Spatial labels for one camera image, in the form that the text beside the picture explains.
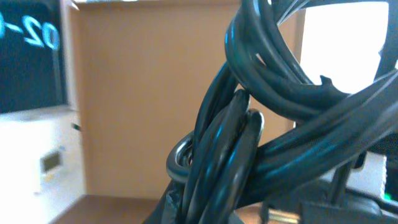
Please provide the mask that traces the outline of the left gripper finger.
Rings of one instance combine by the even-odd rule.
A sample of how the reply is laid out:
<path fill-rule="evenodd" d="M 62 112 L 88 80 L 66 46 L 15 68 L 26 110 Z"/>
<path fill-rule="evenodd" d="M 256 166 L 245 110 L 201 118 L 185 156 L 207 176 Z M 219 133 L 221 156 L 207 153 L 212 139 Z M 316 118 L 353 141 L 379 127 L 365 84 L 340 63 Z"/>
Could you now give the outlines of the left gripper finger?
<path fill-rule="evenodd" d="M 195 184 L 188 181 L 183 194 L 180 194 L 176 184 L 172 184 L 167 187 L 155 210 L 144 222 L 176 223 L 178 209 L 185 205 L 188 205 L 186 220 L 189 220 L 200 207 L 200 194 L 203 193 L 205 209 L 200 223 L 242 223 L 234 209 L 244 191 L 245 183 L 245 180 L 217 180 L 208 184 L 204 180 L 198 180 Z"/>

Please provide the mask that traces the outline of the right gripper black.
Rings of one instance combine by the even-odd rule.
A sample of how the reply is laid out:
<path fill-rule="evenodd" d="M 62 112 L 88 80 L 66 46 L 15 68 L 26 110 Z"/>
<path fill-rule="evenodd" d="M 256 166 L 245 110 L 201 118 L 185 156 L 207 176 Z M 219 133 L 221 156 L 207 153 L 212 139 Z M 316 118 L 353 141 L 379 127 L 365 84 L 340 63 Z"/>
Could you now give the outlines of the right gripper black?
<path fill-rule="evenodd" d="M 397 133 L 364 156 L 262 206 L 261 218 L 282 223 L 397 223 Z"/>

